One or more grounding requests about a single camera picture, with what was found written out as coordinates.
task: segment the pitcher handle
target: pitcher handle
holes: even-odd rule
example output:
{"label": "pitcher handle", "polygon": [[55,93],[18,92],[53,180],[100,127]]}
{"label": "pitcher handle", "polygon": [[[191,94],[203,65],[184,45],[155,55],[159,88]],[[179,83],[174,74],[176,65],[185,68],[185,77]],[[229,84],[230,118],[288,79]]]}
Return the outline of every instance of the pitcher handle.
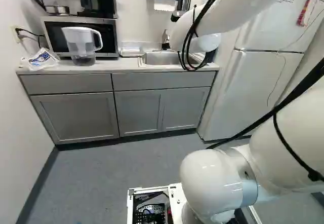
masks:
{"label": "pitcher handle", "polygon": [[99,31],[91,29],[93,34],[96,34],[99,38],[100,45],[96,47],[95,51],[98,51],[103,48],[102,37]]}

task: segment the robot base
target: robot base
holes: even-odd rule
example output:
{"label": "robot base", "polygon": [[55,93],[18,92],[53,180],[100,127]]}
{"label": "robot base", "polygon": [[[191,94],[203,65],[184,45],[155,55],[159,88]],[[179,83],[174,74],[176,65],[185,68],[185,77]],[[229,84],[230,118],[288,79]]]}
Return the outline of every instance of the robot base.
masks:
{"label": "robot base", "polygon": [[[172,220],[167,221],[167,224],[203,224],[190,209],[187,200],[184,196],[181,183],[175,183],[168,186],[158,186],[152,188],[135,188],[129,189],[127,195],[127,224],[147,224],[147,222],[136,222],[134,213],[136,206],[134,200],[139,196],[147,194],[162,194],[169,196],[166,200],[170,204]],[[253,206],[238,209],[235,211],[236,224],[262,224]]]}

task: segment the refrigerator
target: refrigerator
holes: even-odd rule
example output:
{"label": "refrigerator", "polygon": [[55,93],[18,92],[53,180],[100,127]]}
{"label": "refrigerator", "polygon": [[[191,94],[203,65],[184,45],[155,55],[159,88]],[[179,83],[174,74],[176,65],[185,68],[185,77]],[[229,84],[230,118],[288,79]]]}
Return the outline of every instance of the refrigerator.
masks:
{"label": "refrigerator", "polygon": [[242,27],[222,34],[215,58],[220,70],[197,129],[200,137],[230,138],[269,112],[323,17],[324,0],[278,0]]}

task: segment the faucet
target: faucet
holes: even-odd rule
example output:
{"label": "faucet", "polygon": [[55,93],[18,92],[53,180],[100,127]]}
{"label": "faucet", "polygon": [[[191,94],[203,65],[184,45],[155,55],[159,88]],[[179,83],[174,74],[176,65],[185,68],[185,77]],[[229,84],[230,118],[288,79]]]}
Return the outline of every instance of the faucet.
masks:
{"label": "faucet", "polygon": [[167,30],[164,30],[162,34],[162,50],[170,48],[170,36],[167,34]]}

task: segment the plastic bag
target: plastic bag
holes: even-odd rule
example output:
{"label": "plastic bag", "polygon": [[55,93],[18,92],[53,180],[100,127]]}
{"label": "plastic bag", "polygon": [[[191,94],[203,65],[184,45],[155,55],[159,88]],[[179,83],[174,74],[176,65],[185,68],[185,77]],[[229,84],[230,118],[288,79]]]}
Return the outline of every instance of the plastic bag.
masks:
{"label": "plastic bag", "polygon": [[45,48],[41,48],[31,58],[21,58],[22,63],[27,63],[30,70],[40,70],[58,65],[60,59],[58,56]]}

